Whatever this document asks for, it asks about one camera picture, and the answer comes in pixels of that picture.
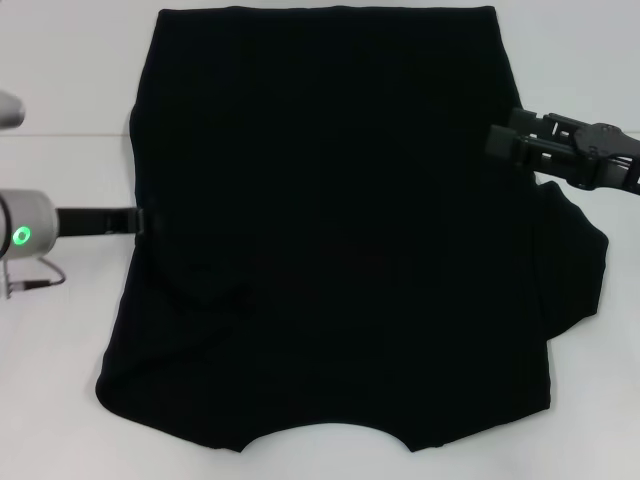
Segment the white table surface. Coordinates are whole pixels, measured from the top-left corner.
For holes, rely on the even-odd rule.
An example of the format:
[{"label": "white table surface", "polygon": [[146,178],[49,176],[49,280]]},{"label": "white table surface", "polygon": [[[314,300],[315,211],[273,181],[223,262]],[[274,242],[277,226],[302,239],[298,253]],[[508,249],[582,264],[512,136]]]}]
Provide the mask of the white table surface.
[{"label": "white table surface", "polygon": [[[29,110],[23,128],[0,136],[0,185],[44,190],[59,206],[130,205],[132,154],[122,133],[156,12],[221,5],[2,1],[0,88],[22,96]],[[529,109],[640,130],[640,5],[498,7]],[[551,342],[550,411],[415,454],[387,434],[346,425],[276,433],[242,454],[173,438],[108,413],[93,392],[133,240],[65,239],[50,255],[67,271],[65,285],[0,301],[0,479],[637,480],[640,198],[560,184],[611,244],[599,315]],[[12,265],[15,278],[39,268]]]}]

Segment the black cloth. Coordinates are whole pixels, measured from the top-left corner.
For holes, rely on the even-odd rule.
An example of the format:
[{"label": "black cloth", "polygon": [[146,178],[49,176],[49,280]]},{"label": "black cloth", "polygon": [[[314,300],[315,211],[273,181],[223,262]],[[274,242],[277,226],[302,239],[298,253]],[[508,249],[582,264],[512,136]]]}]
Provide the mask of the black cloth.
[{"label": "black cloth", "polygon": [[516,106],[492,8],[162,11],[100,402],[237,451],[327,422],[418,450],[548,408],[607,238],[485,158]]}]

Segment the black garment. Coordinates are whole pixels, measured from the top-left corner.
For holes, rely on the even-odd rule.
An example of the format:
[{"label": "black garment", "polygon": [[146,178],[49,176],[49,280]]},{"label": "black garment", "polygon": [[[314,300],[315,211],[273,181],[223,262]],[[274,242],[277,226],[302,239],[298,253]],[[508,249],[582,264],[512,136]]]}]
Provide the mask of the black garment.
[{"label": "black garment", "polygon": [[97,394],[210,447],[324,422],[411,450],[549,407],[606,237],[483,155],[520,102],[495,11],[163,11],[138,238]]}]

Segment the shirt sleeve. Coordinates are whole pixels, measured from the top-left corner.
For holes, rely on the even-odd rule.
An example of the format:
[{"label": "shirt sleeve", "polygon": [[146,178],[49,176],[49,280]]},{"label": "shirt sleeve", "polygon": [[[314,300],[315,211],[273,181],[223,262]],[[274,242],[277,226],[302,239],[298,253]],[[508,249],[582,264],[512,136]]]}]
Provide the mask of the shirt sleeve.
[{"label": "shirt sleeve", "polygon": [[609,240],[555,182],[537,187],[534,269],[548,340],[598,311]]}]

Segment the green led light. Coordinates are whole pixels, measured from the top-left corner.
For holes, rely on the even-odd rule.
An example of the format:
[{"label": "green led light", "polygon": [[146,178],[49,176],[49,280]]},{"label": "green led light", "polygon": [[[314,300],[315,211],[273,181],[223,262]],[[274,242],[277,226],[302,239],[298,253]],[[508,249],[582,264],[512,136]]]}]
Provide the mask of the green led light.
[{"label": "green led light", "polygon": [[31,238],[31,229],[27,226],[23,226],[23,227],[20,227],[18,230],[16,230],[16,232],[13,234],[13,243],[15,243],[18,246],[24,245],[29,241],[30,238]]}]

